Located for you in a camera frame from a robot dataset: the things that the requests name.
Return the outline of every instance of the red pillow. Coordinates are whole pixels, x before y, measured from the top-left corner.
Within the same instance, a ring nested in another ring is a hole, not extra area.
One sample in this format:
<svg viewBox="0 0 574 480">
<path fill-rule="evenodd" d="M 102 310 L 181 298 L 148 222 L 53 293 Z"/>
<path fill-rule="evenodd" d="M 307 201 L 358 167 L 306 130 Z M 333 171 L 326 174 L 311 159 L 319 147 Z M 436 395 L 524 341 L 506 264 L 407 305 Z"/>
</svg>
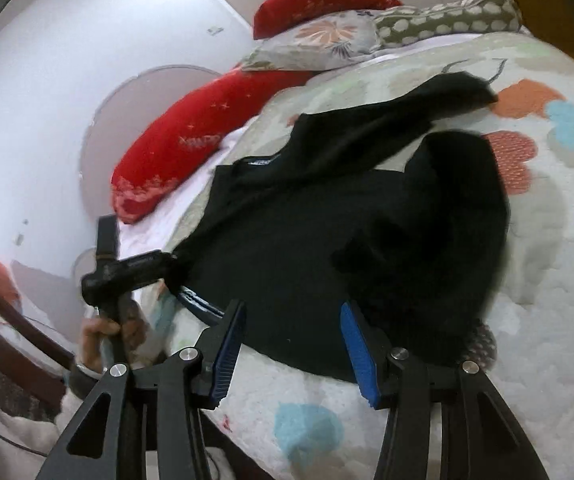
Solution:
<svg viewBox="0 0 574 480">
<path fill-rule="evenodd" d="M 113 170 L 112 205 L 134 223 L 198 168 L 222 137 L 243 126 L 279 90 L 312 72 L 231 70 L 195 89 L 151 123 Z"/>
<path fill-rule="evenodd" d="M 384 10 L 400 5 L 400 0 L 266 0 L 254 15 L 254 39 L 271 38 L 330 12 Z"/>
</svg>

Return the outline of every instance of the green polka dot pillow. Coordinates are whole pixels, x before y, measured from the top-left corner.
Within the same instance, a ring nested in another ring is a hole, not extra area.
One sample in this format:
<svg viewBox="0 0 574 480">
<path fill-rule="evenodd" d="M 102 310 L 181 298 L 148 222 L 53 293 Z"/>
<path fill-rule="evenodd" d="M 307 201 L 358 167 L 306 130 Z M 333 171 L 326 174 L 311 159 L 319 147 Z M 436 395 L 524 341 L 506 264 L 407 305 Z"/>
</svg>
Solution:
<svg viewBox="0 0 574 480">
<path fill-rule="evenodd" d="M 522 18 L 513 0 L 463 0 L 433 7 L 400 6 L 380 12 L 376 29 L 385 48 L 463 32 L 516 32 Z"/>
</svg>

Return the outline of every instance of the bed sheet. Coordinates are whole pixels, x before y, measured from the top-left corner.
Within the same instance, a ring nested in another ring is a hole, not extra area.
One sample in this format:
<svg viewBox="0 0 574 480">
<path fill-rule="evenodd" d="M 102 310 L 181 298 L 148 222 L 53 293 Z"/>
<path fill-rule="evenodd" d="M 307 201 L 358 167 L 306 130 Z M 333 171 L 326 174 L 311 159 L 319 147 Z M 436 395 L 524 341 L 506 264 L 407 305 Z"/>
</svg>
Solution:
<svg viewBox="0 0 574 480">
<path fill-rule="evenodd" d="M 224 160 L 270 155 L 302 112 L 400 96 L 441 72 L 466 70 L 490 81 L 499 102 L 435 129 L 487 136 L 506 183 L 511 218 L 504 279 L 486 322 L 498 348 L 489 372 L 534 444 L 552 480 L 574 480 L 574 61 L 519 34 L 488 34 L 354 68 L 332 80 L 277 95 Z M 381 168 L 402 170 L 413 142 Z M 166 248 L 193 231 L 208 199 L 201 192 Z M 149 289 L 144 310 L 156 304 Z M 192 345 L 205 327 L 180 310 L 169 349 Z M 243 347 L 228 396 L 206 412 L 276 479 L 365 479 L 375 471 L 386 412 L 369 409 L 355 384 L 313 376 Z M 440 446 L 433 426 L 429 478 Z"/>
<path fill-rule="evenodd" d="M 322 82 L 338 77 L 355 68 L 370 66 L 388 59 L 410 56 L 430 48 L 464 43 L 480 37 L 481 34 L 453 34 L 438 36 L 401 48 L 388 48 L 378 51 L 376 56 L 355 66 L 327 70 L 307 82 L 307 86 L 315 86 Z M 120 222 L 120 258 L 128 258 L 155 249 L 161 249 L 172 237 L 179 219 L 189 208 L 196 196 L 209 184 L 214 168 L 229 154 L 256 117 L 247 121 L 245 126 L 238 128 L 224 137 L 219 150 L 214 153 L 195 173 L 180 184 L 173 192 L 158 204 L 154 211 L 135 224 Z"/>
</svg>

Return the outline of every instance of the pillow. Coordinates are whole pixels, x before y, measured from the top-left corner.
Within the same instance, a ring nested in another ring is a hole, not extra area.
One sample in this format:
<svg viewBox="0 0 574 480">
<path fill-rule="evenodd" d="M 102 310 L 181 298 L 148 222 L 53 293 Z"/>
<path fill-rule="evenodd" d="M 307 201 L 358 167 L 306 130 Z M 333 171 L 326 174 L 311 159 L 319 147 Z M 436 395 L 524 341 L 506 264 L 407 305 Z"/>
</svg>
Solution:
<svg viewBox="0 0 574 480">
<path fill-rule="evenodd" d="M 302 23 L 265 40 L 243 70 L 331 70 L 371 58 L 381 48 L 369 10 L 347 10 Z"/>
<path fill-rule="evenodd" d="M 400 0 L 266 0 L 254 15 L 254 39 L 280 34 L 299 23 L 341 10 L 384 10 Z"/>
<path fill-rule="evenodd" d="M 232 70 L 189 92 L 147 127 L 113 170 L 118 218 L 130 224 L 150 213 L 218 149 L 222 137 L 257 115 L 276 92 L 312 76 Z"/>
<path fill-rule="evenodd" d="M 516 32 L 522 17 L 513 0 L 463 0 L 418 9 L 401 6 L 380 12 L 376 29 L 384 48 L 459 32 Z"/>
</svg>

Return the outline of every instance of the hand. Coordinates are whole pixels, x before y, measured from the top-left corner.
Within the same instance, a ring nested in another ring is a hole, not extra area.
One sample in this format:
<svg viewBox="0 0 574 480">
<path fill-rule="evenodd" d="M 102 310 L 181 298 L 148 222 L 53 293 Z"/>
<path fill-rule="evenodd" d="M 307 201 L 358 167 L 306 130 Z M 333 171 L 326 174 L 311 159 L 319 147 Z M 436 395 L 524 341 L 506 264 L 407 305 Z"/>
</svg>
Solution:
<svg viewBox="0 0 574 480">
<path fill-rule="evenodd" d="M 130 319 L 121 327 L 115 321 L 102 317 L 84 319 L 80 330 L 80 362 L 90 370 L 102 373 L 100 338 L 116 335 L 118 332 L 122 332 L 126 351 L 135 350 L 145 341 L 145 322 L 140 316 L 130 316 Z"/>
</svg>

